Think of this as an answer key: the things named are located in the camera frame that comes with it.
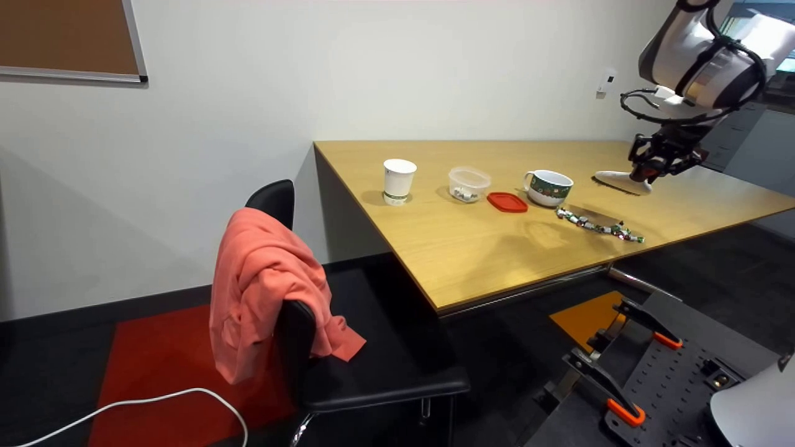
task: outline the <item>orange cloth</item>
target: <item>orange cloth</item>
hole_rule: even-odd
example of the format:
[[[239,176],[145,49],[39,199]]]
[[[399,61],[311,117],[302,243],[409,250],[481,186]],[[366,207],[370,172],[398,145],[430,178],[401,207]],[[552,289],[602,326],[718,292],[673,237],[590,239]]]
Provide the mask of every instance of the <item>orange cloth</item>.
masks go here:
[[[350,359],[364,340],[329,316],[329,291],[311,248],[280,222],[239,209],[220,239],[209,335],[216,371],[226,382],[255,374],[268,356],[283,301],[302,301],[314,316],[313,356]]]

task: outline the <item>black chair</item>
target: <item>black chair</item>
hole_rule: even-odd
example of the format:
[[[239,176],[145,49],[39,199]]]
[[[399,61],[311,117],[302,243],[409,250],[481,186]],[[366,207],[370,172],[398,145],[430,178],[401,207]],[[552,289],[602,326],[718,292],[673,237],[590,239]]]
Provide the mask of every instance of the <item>black chair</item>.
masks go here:
[[[292,184],[268,184],[247,199],[247,207],[289,228]],[[319,415],[401,403],[416,403],[421,424],[432,404],[442,403],[443,445],[452,445],[453,397],[468,391],[468,381],[421,292],[390,255],[347,260],[325,273],[333,312],[345,316],[366,346],[350,363],[311,358],[313,311],[298,301],[283,304],[276,343],[292,403],[302,413],[289,445],[294,447]]]

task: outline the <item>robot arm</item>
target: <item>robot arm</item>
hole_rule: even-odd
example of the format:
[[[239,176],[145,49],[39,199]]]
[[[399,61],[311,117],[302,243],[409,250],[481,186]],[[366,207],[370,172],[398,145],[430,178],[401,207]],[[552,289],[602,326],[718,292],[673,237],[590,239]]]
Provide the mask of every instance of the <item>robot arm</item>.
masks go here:
[[[658,176],[699,165],[708,157],[699,138],[718,120],[754,99],[791,52],[791,25],[754,14],[734,38],[727,38],[716,27],[716,6],[718,0],[678,0],[647,43],[638,60],[640,76],[673,91],[679,105],[671,107],[671,96],[667,105],[661,105],[656,90],[620,94],[626,111],[661,130],[652,136],[636,136],[629,151],[632,165],[629,176],[596,172],[596,181],[647,193]]]

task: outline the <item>white cup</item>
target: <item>white cup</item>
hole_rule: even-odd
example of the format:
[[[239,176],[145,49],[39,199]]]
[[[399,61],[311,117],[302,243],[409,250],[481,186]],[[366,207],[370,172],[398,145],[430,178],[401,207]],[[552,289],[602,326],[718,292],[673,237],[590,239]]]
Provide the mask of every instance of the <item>white cup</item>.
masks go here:
[[[411,193],[416,165],[406,158],[384,158],[383,161],[383,199],[388,203],[405,203]]]

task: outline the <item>floor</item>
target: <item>floor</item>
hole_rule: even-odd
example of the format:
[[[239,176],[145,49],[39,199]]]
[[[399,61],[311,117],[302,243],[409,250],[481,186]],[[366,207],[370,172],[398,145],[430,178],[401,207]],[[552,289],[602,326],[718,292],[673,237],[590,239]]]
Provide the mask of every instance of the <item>floor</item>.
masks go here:
[[[795,331],[790,331],[795,317],[791,248],[791,242],[757,225],[737,225],[617,266],[673,291],[687,305],[760,346],[786,353],[795,346]],[[475,384],[456,404],[453,443],[460,447],[524,445],[544,420],[534,397],[545,381],[564,373],[561,356],[570,347],[545,316],[615,289],[642,299],[607,279],[585,279],[443,321]],[[16,427],[43,427],[51,408],[75,415],[93,410],[98,377],[81,364],[101,359],[101,343],[109,340],[116,321],[194,305],[204,299],[204,292],[184,291],[0,326],[0,346],[5,346],[0,350],[0,445]],[[416,427],[414,415],[414,408],[405,404],[325,418],[307,431],[304,445],[434,445],[440,431],[434,424]],[[83,445],[86,429],[83,424],[50,445]],[[273,445],[280,434],[283,427],[268,427],[253,431],[251,445]]]

